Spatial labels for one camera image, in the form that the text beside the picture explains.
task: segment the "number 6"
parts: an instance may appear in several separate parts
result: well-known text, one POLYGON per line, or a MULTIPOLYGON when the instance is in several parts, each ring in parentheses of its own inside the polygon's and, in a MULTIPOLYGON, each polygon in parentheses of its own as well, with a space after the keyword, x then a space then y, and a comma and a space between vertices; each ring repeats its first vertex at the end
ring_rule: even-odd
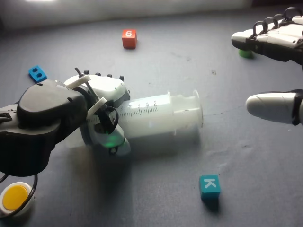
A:
POLYGON ((125 33, 125 35, 126 35, 126 36, 132 36, 132 31, 127 31, 127 32, 125 33))

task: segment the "round yellow button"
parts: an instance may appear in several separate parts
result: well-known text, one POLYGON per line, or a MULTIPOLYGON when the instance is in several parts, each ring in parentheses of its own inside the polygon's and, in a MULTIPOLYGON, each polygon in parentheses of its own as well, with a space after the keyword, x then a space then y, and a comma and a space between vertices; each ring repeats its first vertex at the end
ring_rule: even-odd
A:
POLYGON ((2 204, 7 210, 18 209, 27 199, 28 193, 25 187, 16 185, 8 189, 2 200, 2 204))

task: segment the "green object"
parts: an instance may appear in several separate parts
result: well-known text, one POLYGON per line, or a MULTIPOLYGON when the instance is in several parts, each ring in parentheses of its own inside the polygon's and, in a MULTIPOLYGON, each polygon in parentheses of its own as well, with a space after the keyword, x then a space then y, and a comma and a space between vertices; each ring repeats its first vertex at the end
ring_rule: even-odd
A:
POLYGON ((218 175, 202 175, 199 178, 201 199, 217 199, 220 194, 218 175))
POLYGON ((242 58, 253 58, 252 51, 239 50, 239 55, 242 58))

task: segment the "gray table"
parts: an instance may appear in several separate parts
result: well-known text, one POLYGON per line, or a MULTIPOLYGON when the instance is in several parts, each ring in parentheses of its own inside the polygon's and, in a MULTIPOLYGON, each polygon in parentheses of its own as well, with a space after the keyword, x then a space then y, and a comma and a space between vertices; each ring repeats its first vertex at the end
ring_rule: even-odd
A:
MULTIPOLYGON (((74 67, 108 73, 132 98, 191 95, 204 108, 201 132, 131 140, 132 155, 60 143, 39 174, 32 212, 0 226, 302 226, 303 128, 267 122, 245 108, 253 94, 303 87, 301 66, 256 56, 241 58, 231 35, 285 7, 117 20, 10 33, 0 39, 0 106, 33 84, 29 68, 65 81, 74 67), (135 50, 122 30, 136 29, 135 50), (198 178, 220 174, 219 204, 200 200, 198 178)), ((10 177, 0 185, 33 179, 10 177)))

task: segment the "red block with number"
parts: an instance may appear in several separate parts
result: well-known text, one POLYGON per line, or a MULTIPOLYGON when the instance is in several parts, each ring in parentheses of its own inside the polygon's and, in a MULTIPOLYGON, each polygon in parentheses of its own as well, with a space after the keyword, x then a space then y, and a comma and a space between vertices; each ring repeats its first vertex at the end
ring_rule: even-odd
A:
POLYGON ((124 30, 122 35, 123 47, 126 49, 134 49, 137 45, 137 31, 124 30))

